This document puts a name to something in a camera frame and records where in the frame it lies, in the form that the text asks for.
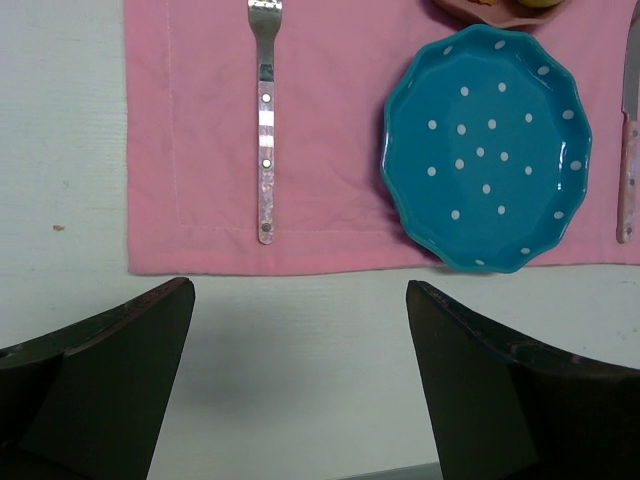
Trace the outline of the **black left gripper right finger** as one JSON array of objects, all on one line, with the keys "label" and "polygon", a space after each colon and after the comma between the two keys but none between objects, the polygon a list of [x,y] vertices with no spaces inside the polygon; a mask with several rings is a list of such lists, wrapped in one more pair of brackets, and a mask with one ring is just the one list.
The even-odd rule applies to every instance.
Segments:
[{"label": "black left gripper right finger", "polygon": [[446,479],[635,479],[639,373],[558,349],[411,281],[409,326]]}]

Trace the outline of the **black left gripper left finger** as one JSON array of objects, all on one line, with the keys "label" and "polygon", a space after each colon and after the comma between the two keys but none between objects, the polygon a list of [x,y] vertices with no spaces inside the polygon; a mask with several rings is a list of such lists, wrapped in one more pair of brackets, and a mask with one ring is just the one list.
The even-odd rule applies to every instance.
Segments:
[{"label": "black left gripper left finger", "polygon": [[146,478],[194,305],[178,277],[2,349],[2,478]]}]

